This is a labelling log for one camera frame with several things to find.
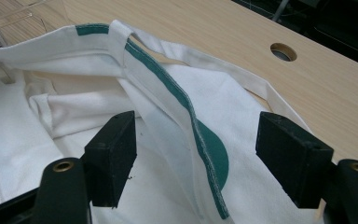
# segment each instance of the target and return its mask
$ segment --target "bag handle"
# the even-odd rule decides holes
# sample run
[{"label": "bag handle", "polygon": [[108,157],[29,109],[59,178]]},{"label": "bag handle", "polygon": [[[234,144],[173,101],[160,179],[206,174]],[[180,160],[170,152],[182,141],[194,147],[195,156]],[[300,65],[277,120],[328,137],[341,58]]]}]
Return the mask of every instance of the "bag handle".
[{"label": "bag handle", "polygon": [[122,66],[125,66],[124,48],[127,39],[132,35],[145,47],[155,51],[168,59],[173,59],[188,64],[191,67],[209,69],[230,74],[247,91],[250,91],[266,100],[274,113],[283,115],[294,121],[302,128],[310,132],[310,128],[297,112],[280,96],[279,93],[264,78],[238,67],[235,64],[225,62],[212,55],[192,49],[186,45],[168,42],[128,25],[123,21],[113,21],[110,25],[109,35],[119,43],[110,49],[113,56]]}]

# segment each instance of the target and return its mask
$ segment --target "wooden tabletop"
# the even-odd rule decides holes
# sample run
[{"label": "wooden tabletop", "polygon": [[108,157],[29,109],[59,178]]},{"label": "wooden tabletop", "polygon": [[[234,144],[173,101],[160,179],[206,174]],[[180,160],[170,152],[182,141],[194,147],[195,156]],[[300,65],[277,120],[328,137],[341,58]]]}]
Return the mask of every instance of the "wooden tabletop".
[{"label": "wooden tabletop", "polygon": [[[358,63],[228,0],[63,0],[75,23],[120,19],[268,80],[335,159],[358,160]],[[296,52],[285,62],[270,50]]]}]

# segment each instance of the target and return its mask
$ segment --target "green trim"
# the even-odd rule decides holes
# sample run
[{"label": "green trim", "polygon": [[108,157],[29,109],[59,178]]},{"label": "green trim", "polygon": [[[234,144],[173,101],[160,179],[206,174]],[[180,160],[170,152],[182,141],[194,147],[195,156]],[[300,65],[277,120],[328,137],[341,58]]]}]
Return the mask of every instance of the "green trim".
[{"label": "green trim", "polygon": [[207,171],[214,203],[220,217],[226,219],[229,214],[221,193],[228,176],[228,155],[225,146],[214,132],[197,119],[193,105],[185,91],[182,90],[156,60],[150,57],[130,39],[127,42],[125,50],[153,72],[165,85],[167,90],[188,111],[191,117],[191,125],[196,139],[197,150]]},{"label": "green trim", "polygon": [[109,32],[109,25],[102,23],[82,24],[76,26],[78,35],[105,34]]}]

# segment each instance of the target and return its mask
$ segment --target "black clamp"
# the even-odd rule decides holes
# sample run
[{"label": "black clamp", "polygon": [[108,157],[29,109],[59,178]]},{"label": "black clamp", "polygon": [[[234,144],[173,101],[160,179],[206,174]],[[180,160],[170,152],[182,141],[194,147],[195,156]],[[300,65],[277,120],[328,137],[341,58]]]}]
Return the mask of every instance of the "black clamp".
[{"label": "black clamp", "polygon": [[324,222],[358,224],[358,161],[331,162],[334,150],[283,116],[262,112],[256,154],[298,208],[326,202]]}]

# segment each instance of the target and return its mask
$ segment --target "white fabric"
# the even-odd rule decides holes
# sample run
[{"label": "white fabric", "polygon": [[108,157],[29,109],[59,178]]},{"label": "white fabric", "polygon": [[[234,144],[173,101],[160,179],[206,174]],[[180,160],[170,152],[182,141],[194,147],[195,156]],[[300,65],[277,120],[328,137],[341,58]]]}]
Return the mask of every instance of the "white fabric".
[{"label": "white fabric", "polygon": [[[0,62],[15,80],[0,82],[0,203],[36,188],[50,162],[80,157],[110,117],[135,110],[138,157],[132,179],[118,209],[92,208],[95,222],[315,222],[314,211],[298,210],[255,155],[258,116],[267,109],[248,91],[308,129],[266,80],[124,22],[112,22],[108,34],[77,32],[74,26],[64,27],[0,49]],[[147,48],[188,64],[158,68],[189,108],[131,53],[139,51],[127,41],[131,34]],[[215,163],[206,167],[197,151],[194,134],[202,135],[198,121],[227,151],[224,186],[209,185],[208,169],[217,168]],[[213,161],[208,153],[205,160]],[[220,187],[214,200],[213,191]],[[224,205],[223,212],[216,202]]]}]

